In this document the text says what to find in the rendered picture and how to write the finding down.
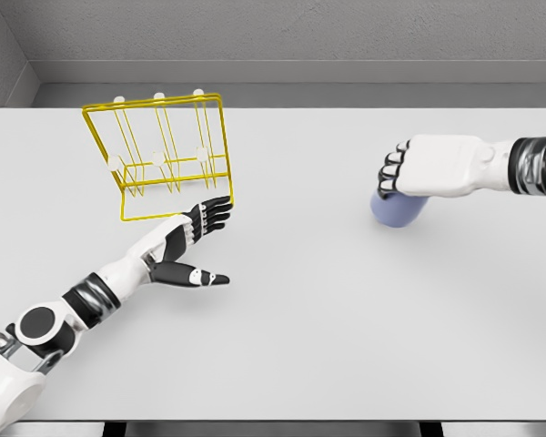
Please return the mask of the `blue cup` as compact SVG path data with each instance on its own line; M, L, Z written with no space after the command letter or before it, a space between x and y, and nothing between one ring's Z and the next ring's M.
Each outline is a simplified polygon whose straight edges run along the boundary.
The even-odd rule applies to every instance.
M382 198L376 190L370 200L370 209L378 223L390 228L404 228L418 218L428 200L429 197L412 197L398 192Z

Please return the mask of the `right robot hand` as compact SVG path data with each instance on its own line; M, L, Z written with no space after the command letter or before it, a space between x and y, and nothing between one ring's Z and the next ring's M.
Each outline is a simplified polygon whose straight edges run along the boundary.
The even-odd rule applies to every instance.
M388 153L378 194L458 198L479 188L494 148L472 136L417 135Z

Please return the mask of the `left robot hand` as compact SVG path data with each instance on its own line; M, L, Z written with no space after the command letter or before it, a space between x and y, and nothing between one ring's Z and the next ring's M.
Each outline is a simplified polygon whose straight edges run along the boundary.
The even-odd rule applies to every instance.
M128 251L141 259L151 283L186 288L226 285L229 277L215 274L178 260L203 237L225 227L233 208L231 197L218 197L176 214L146 234Z

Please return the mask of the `yellow wire cup holder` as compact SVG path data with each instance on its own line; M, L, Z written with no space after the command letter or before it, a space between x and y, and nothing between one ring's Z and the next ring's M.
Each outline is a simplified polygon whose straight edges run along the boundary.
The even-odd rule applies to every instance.
M233 195L219 94L118 96L83 107L82 115L120 190L122 220L166 218Z

